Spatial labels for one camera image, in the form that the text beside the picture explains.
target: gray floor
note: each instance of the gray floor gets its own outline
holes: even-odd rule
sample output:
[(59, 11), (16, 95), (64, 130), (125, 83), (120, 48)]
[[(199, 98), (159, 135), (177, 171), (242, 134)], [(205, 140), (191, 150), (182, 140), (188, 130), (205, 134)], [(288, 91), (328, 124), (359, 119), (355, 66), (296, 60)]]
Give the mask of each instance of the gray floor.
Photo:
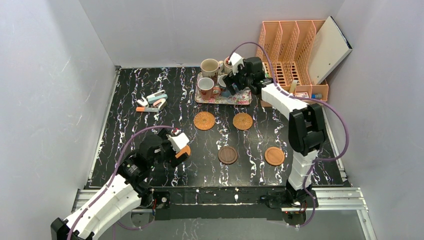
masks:
[[(147, 223), (148, 215), (140, 217)], [(132, 226), (129, 214), (121, 219)], [(112, 240), (112, 228), (100, 240)], [(355, 210), (317, 211), (309, 225), (296, 230), (283, 221), (266, 219), (174, 219), (155, 221), (143, 231), (130, 231), (116, 226), (117, 240), (364, 240), (365, 236)]]

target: beige mug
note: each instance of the beige mug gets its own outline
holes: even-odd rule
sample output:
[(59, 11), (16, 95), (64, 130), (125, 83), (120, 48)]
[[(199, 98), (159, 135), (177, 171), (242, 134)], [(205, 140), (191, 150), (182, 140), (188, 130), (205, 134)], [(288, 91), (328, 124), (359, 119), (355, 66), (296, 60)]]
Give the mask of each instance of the beige mug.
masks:
[(210, 77), (200, 78), (197, 87), (203, 100), (209, 100), (211, 97), (221, 94), (221, 89), (215, 86), (214, 80)]
[(233, 65), (228, 64), (230, 57), (228, 56), (225, 60), (224, 60), (224, 73), (225, 74), (230, 74), (231, 71), (233, 71)]
[(201, 75), (204, 78), (210, 78), (215, 84), (218, 81), (218, 74), (222, 72), (224, 62), (212, 58), (205, 59), (200, 64)]

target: robotic arm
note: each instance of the robotic arm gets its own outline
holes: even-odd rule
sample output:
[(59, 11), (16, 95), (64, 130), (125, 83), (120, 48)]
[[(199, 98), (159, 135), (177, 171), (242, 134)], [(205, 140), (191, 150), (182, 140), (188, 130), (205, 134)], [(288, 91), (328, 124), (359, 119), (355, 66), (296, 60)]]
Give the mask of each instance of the robotic arm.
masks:
[[(266, 78), (259, 57), (244, 59), (234, 53), (230, 62), (232, 72), (223, 79), (229, 91), (236, 93), (234, 85), (239, 90), (250, 88), (254, 95), (274, 106), (289, 122), (288, 140), (294, 153), (286, 189), (262, 196), (261, 200), (270, 208), (304, 202), (309, 196), (305, 188), (314, 194), (309, 169), (328, 138), (322, 107), (293, 99), (288, 92), (285, 92), (286, 95), (281, 93), (273, 84), (273, 79)], [(106, 229), (132, 209), (148, 207), (154, 198), (153, 188), (145, 181), (150, 175), (150, 169), (164, 161), (170, 162), (173, 168), (178, 166), (189, 157), (188, 142), (189, 139), (180, 130), (163, 128), (158, 134), (146, 136), (139, 148), (130, 152), (118, 166), (117, 175), (110, 186), (105, 184), (82, 208), (65, 220), (54, 220), (50, 226), (52, 239), (66, 240), (72, 225), (77, 222), (71, 240), (97, 240)], [(104, 190), (98, 201), (88, 207)], [(169, 197), (165, 199), (160, 204), (169, 205)], [(78, 220), (81, 211), (87, 208), (83, 217)]]

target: mug handle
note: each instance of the mug handle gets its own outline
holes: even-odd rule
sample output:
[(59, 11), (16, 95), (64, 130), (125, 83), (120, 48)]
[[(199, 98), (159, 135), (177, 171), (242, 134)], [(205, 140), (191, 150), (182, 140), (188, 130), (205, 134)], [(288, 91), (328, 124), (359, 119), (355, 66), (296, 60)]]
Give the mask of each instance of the mug handle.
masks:
[(216, 96), (219, 96), (219, 95), (221, 95), (221, 88), (219, 86), (214, 86), (212, 88), (212, 97), (216, 97)]
[(218, 67), (219, 67), (218, 73), (220, 74), (224, 70), (224, 61), (219, 61)]

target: black marble table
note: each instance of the black marble table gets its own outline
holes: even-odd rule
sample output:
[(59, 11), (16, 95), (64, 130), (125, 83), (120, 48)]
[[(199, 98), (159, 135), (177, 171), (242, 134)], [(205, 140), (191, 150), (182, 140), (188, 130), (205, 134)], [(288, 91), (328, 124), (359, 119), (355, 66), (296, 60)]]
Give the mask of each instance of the black marble table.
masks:
[[(126, 141), (146, 126), (168, 125), (189, 137), (191, 157), (176, 168), (160, 164), (146, 179), (153, 187), (245, 187), (284, 186), (292, 169), (293, 150), (288, 141), (288, 120), (272, 107), (261, 107), (253, 96), (248, 106), (196, 103), (195, 88), (199, 67), (132, 68), (121, 69), (106, 120), (98, 155), (95, 160), (89, 188), (98, 188), (109, 179), (121, 148)], [(159, 113), (136, 112), (136, 101), (159, 90), (168, 95), (167, 106)], [(193, 123), (195, 115), (207, 111), (215, 116), (215, 126), (207, 131), (198, 130)], [(253, 126), (246, 131), (233, 126), (237, 113), (253, 117)], [(133, 150), (143, 140), (138, 137)], [(217, 157), (222, 146), (232, 146), (238, 159), (232, 165), (222, 164)], [(280, 166), (271, 166), (264, 159), (269, 147), (285, 152)], [(334, 157), (329, 141), (325, 142), (319, 157)], [(335, 162), (317, 162), (312, 175), (314, 185), (342, 185)]]

